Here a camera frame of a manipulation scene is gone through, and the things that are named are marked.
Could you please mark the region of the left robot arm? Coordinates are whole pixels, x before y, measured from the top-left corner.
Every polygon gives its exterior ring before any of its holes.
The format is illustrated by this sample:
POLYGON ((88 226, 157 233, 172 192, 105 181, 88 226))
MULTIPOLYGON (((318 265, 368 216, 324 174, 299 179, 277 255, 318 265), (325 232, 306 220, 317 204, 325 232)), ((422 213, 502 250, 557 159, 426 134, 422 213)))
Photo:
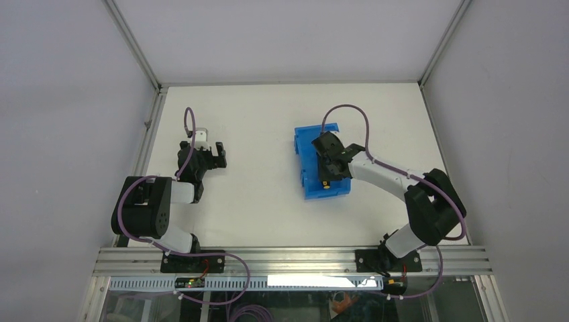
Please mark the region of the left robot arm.
POLYGON ((198 270, 202 263, 197 236, 170 220, 172 204, 196 204, 204 191, 203 178, 209 170, 226 168, 222 142, 210 146, 182 141, 178 151, 179 178, 167 176, 129 176, 111 216, 111 229, 117 235, 153 244, 167 254, 176 255, 176 264, 185 272, 198 270))

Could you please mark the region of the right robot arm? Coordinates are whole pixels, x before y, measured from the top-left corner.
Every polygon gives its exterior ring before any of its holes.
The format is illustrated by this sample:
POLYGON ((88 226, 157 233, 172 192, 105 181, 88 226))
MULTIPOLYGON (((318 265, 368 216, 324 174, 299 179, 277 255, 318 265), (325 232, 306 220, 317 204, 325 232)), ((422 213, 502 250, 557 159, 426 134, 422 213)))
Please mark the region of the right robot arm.
POLYGON ((367 147, 343 145, 332 131, 312 141, 322 181, 354 179, 370 183, 404 202, 408 223, 383 237, 376 265, 394 272, 405 256, 422 246, 437 246, 449 232, 465 226, 466 210, 447 174, 434 168, 415 172, 374 158, 367 147))

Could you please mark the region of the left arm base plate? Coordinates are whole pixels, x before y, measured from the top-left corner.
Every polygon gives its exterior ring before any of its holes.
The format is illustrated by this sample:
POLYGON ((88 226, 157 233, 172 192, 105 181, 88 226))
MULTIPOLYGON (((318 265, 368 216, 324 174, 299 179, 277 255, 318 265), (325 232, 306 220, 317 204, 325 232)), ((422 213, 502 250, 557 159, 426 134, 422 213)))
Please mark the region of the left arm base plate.
POLYGON ((163 254, 160 272, 164 274, 202 274, 204 271, 213 274, 223 273, 225 254, 224 250, 206 250, 202 251, 199 256, 193 257, 163 254))

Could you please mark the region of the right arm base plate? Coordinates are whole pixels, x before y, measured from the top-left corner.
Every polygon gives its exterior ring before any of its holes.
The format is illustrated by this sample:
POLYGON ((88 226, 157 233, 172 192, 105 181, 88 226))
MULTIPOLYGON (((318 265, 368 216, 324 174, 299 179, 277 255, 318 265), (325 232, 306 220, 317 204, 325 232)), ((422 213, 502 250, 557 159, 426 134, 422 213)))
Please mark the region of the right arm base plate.
POLYGON ((403 273, 421 272, 423 266, 417 252, 397 258, 379 249, 356 249, 354 251, 357 272, 403 273))

